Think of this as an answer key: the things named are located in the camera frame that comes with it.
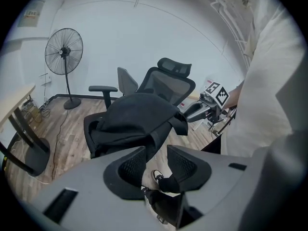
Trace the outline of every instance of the chair armrest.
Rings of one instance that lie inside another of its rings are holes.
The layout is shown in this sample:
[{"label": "chair armrest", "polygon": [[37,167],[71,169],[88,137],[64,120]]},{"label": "chair armrest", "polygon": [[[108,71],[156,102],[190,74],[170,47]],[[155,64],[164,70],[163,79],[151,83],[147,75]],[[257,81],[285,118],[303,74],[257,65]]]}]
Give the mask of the chair armrest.
[{"label": "chair armrest", "polygon": [[109,87],[109,86],[89,86],[89,91],[101,91],[101,92],[103,92],[106,109],[108,109],[109,106],[111,105],[110,92],[111,91],[113,91],[113,92],[117,91],[117,88]]},{"label": "chair armrest", "polygon": [[117,88],[109,86],[89,86],[89,91],[116,92]]}]

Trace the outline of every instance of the electrical cable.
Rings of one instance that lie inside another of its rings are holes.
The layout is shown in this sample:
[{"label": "electrical cable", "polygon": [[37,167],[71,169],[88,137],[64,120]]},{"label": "electrical cable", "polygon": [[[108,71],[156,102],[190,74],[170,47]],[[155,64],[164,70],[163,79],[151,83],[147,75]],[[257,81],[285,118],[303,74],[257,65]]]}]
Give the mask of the electrical cable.
[{"label": "electrical cable", "polygon": [[217,132],[218,135],[220,135],[221,132],[227,127],[227,125],[229,125],[229,123],[232,121],[235,115],[236,115],[236,109],[234,109],[232,113],[230,114],[230,119],[227,121],[227,123],[222,127],[222,129],[219,132]]},{"label": "electrical cable", "polygon": [[210,126],[210,128],[207,130],[211,133],[211,137],[212,137],[212,141],[214,140],[213,138],[213,129],[214,129],[214,123],[212,123],[212,125]]},{"label": "electrical cable", "polygon": [[[58,9],[57,12],[54,14],[54,17],[53,17],[53,19],[52,19],[51,27],[50,27],[50,29],[49,29],[49,35],[51,34],[52,25],[53,25],[54,19],[55,19],[56,15],[57,15],[59,9]],[[46,99],[46,74],[47,74],[47,73],[46,73],[46,61],[45,61],[45,62],[44,62],[44,78],[45,78],[45,84],[44,84],[44,103],[43,103],[43,106],[42,106],[43,109],[46,109],[46,106],[47,106],[48,103],[49,103],[49,100]]]},{"label": "electrical cable", "polygon": [[[34,104],[36,105],[36,107],[38,108],[38,104],[35,101],[35,98],[31,98],[34,102]],[[41,106],[41,108],[39,109],[39,112],[41,113],[41,116],[43,118],[48,118],[50,117],[51,114],[51,110],[50,109],[46,109],[46,106],[48,105],[49,101],[47,100],[46,102],[44,102],[44,104]]]},{"label": "electrical cable", "polygon": [[54,163],[54,157],[56,155],[56,150],[57,150],[57,144],[58,144],[58,136],[59,134],[61,133],[61,127],[62,125],[64,124],[64,122],[66,121],[66,118],[67,118],[67,115],[68,115],[68,110],[66,112],[66,116],[65,116],[65,119],[63,120],[62,124],[60,125],[60,131],[59,133],[57,134],[57,138],[56,138],[56,146],[54,147],[54,153],[53,153],[53,168],[52,168],[52,172],[51,172],[51,178],[54,180],[54,177],[53,177],[53,171],[54,171],[54,168],[55,168],[55,163]]},{"label": "electrical cable", "polygon": [[39,112],[39,114],[40,114],[40,121],[37,121],[36,120],[36,118],[38,117],[38,115],[36,116],[36,117],[34,117],[33,115],[32,115],[32,113],[31,112],[29,112],[29,111],[27,111],[27,110],[23,110],[23,111],[25,111],[26,113],[29,113],[30,115],[31,115],[31,117],[32,117],[32,119],[36,122],[36,123],[42,123],[42,114]]},{"label": "electrical cable", "polygon": [[[22,154],[23,154],[23,158],[24,158],[24,163],[26,163],[26,158],[25,158],[25,153],[24,153],[24,141],[23,141],[23,140],[16,141],[12,147],[14,147],[15,144],[18,143],[18,142],[21,142],[21,145],[22,145]],[[47,182],[42,182],[42,181],[38,180],[37,178],[35,178],[35,177],[29,175],[29,173],[27,173],[27,174],[28,174],[28,176],[30,176],[31,178],[37,180],[38,182],[40,182],[40,183],[42,183],[42,184],[44,184],[44,185],[48,185],[48,184],[49,184],[49,183],[47,183]]]}]

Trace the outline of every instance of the fan stand base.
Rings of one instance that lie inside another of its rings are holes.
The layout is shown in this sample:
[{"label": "fan stand base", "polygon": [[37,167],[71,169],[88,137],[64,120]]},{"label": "fan stand base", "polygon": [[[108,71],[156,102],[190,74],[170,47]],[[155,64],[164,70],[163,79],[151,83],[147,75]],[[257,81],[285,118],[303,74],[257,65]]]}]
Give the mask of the fan stand base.
[{"label": "fan stand base", "polygon": [[72,101],[70,99],[67,100],[64,103],[63,107],[66,110],[71,110],[71,109],[78,107],[80,104],[81,104],[81,100],[79,98],[72,98]]}]

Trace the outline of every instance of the black office chair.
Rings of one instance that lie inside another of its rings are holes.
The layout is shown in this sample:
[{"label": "black office chair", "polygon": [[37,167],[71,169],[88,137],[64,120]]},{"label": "black office chair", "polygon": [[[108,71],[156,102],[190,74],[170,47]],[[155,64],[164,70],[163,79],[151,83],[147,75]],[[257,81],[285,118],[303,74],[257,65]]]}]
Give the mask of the black office chair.
[{"label": "black office chair", "polygon": [[[142,84],[136,92],[151,93],[157,95],[169,103],[178,106],[194,90],[196,84],[188,79],[191,64],[182,64],[162,58],[157,63],[158,67],[152,67],[148,70]],[[111,105],[110,92],[117,92],[117,88],[109,86],[90,86],[89,91],[101,91],[104,96],[106,108]],[[102,119],[105,112],[96,113],[85,117],[84,133],[88,148],[91,152],[91,158],[96,157],[95,144],[91,133]]]}]

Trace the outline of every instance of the standing fan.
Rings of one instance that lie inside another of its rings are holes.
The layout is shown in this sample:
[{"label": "standing fan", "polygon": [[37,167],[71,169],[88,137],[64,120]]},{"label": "standing fan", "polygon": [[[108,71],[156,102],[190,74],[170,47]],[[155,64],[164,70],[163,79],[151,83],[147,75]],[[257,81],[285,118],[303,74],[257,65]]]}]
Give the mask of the standing fan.
[{"label": "standing fan", "polygon": [[74,109],[81,104],[79,98],[72,98],[67,74],[72,72],[80,62],[83,52],[81,36],[71,28],[63,28],[55,32],[48,40],[45,49],[45,61],[48,68],[57,75],[65,75],[69,100],[64,109]]}]

